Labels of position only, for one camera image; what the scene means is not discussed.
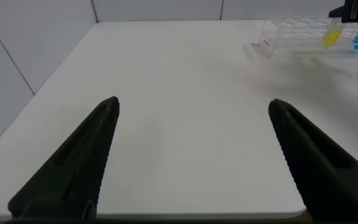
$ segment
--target table surface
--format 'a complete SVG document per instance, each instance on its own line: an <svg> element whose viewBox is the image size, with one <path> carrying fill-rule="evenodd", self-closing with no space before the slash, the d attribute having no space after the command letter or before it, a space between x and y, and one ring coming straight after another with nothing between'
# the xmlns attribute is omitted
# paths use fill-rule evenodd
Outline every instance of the table surface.
<svg viewBox="0 0 358 224"><path fill-rule="evenodd" d="M305 206L279 98L358 159L358 60L261 60L262 21L96 24L0 137L0 217L93 108L121 104L99 215L285 218Z"/></svg>

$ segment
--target yellow test tube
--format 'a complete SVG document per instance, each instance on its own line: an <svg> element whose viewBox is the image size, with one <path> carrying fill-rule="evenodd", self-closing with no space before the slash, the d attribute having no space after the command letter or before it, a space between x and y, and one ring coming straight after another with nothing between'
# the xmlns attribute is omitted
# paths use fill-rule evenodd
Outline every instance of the yellow test tube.
<svg viewBox="0 0 358 224"><path fill-rule="evenodd" d="M324 49L328 49L336 44L339 40L342 30L344 28L344 24L339 22L340 18L334 18L331 20L331 24L328 27L326 33L323 37L323 47Z"/></svg>

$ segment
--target test tube rack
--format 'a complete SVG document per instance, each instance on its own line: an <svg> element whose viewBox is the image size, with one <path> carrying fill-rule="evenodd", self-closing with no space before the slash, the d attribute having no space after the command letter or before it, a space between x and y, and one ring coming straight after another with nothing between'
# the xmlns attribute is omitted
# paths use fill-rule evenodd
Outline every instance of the test tube rack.
<svg viewBox="0 0 358 224"><path fill-rule="evenodd" d="M323 37L332 30L331 18L286 18L264 21L257 44L261 57L350 57L358 58L358 23L338 22L341 34L330 47Z"/></svg>

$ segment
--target white table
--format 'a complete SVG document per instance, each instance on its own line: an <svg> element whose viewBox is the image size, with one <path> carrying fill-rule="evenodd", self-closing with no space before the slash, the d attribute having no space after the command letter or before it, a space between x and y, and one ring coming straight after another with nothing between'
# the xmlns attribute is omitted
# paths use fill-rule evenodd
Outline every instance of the white table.
<svg viewBox="0 0 358 224"><path fill-rule="evenodd" d="M259 60L261 21L95 25L0 137L7 203L102 100L120 116L98 213L288 218L305 210L268 115L279 98L358 159L358 60Z"/></svg>

